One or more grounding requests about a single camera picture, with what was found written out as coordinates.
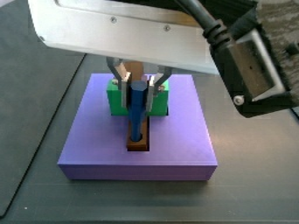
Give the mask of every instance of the purple box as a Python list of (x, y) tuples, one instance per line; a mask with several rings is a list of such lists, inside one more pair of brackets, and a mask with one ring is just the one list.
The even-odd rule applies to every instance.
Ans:
[(149, 118), (149, 151), (127, 151), (127, 116), (109, 114), (112, 74), (92, 74), (60, 154), (68, 179), (208, 180), (218, 167), (191, 75), (169, 79), (169, 115)]

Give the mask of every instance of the brown slot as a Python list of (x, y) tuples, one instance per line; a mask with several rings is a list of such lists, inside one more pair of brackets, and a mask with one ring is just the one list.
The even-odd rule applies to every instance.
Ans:
[(143, 134), (143, 139), (139, 142), (133, 142), (131, 140), (131, 122), (128, 123), (128, 129), (127, 129), (127, 142), (125, 142), (125, 147), (128, 151), (149, 151), (149, 145), (148, 145), (148, 128), (149, 128), (149, 119), (148, 117), (143, 121), (143, 126), (141, 126), (141, 134)]

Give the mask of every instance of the gray floor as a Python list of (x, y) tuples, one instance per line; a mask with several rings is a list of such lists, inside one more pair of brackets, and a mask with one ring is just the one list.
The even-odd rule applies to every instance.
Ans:
[(69, 181), (56, 165), (91, 73), (76, 74), (7, 221), (299, 221), (299, 122), (290, 110), (243, 118), (219, 76), (193, 77), (219, 168), (208, 182)]

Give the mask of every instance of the table surface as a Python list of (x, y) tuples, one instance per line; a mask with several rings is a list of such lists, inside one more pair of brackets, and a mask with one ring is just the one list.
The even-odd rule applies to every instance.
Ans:
[(45, 47), (27, 1), (0, 8), (0, 217), (83, 57), (83, 53)]
[(219, 160), (208, 182), (73, 181), (56, 165), (99, 62), (77, 71), (3, 223), (299, 221), (299, 122), (290, 110), (244, 118), (220, 77), (193, 82)]

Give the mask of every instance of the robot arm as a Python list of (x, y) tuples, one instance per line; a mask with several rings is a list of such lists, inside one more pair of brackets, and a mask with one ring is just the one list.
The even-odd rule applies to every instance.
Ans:
[[(197, 0), (172, 1), (189, 16), (176, 10), (137, 5), (139, 2), (29, 0), (37, 35), (51, 47), (139, 60), (164, 68), (179, 67), (204, 73), (219, 70), (231, 100), (246, 117), (299, 105), (298, 85), (284, 82), (282, 73), (286, 71), (262, 37), (266, 29), (262, 30), (258, 23), (258, 7), (228, 30)], [(246, 24), (254, 22), (244, 28), (239, 25), (244, 21)], [(282, 47), (286, 63), (298, 67), (298, 43), (290, 40)], [(128, 78), (125, 73), (109, 67), (117, 81), (120, 77)], [(171, 75), (169, 69), (164, 71), (149, 80), (147, 110), (164, 78)]]

